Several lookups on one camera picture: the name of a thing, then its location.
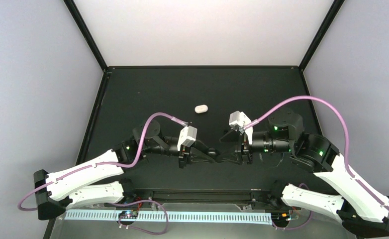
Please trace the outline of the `white earbud charging case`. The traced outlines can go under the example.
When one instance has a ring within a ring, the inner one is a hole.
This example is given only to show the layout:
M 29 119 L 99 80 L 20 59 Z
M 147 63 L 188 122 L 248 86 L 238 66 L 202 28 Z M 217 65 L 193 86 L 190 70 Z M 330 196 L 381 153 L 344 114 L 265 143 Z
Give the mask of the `white earbud charging case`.
M 207 105 L 198 105 L 198 106 L 195 106 L 194 108 L 194 112 L 196 114 L 203 114 L 205 112 L 208 111 L 208 106 Z

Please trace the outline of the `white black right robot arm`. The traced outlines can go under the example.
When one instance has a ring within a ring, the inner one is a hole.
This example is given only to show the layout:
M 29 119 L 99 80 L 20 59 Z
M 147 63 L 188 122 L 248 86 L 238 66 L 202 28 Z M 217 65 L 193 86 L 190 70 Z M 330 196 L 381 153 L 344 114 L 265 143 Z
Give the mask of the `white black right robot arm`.
M 253 131 L 240 111 L 230 115 L 230 132 L 221 142 L 234 147 L 217 162 L 252 163 L 255 153 L 281 153 L 291 163 L 329 184 L 336 195 L 327 195 L 276 181 L 267 194 L 272 208 L 300 207 L 330 217 L 363 238 L 389 237 L 389 196 L 377 192 L 344 163 L 344 156 L 327 138 L 306 133 L 303 119 L 290 109 L 277 109 L 268 117 L 268 131 Z

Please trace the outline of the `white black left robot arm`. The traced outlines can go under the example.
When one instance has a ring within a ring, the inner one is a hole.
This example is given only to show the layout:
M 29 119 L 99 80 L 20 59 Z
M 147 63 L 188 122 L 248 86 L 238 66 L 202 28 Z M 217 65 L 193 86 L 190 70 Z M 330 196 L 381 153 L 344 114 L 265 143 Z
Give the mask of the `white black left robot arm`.
M 166 155 L 178 160 L 178 167 L 197 162 L 215 161 L 219 155 L 214 148 L 197 139 L 197 129 L 184 126 L 177 137 L 164 136 L 159 123 L 133 129 L 133 136 L 81 165 L 58 171 L 38 170 L 33 174 L 38 219 L 54 219 L 68 209 L 97 203 L 118 203 L 131 190 L 121 182 L 96 183 L 122 175 L 127 166 L 140 162 L 147 154 Z

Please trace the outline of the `small black oval object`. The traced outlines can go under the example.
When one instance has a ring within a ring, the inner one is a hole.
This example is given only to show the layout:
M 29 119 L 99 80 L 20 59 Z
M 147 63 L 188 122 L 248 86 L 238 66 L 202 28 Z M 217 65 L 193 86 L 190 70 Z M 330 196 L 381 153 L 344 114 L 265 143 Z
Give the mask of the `small black oval object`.
M 215 148 L 209 148 L 207 151 L 207 155 L 212 158 L 216 163 L 222 162 L 221 153 Z

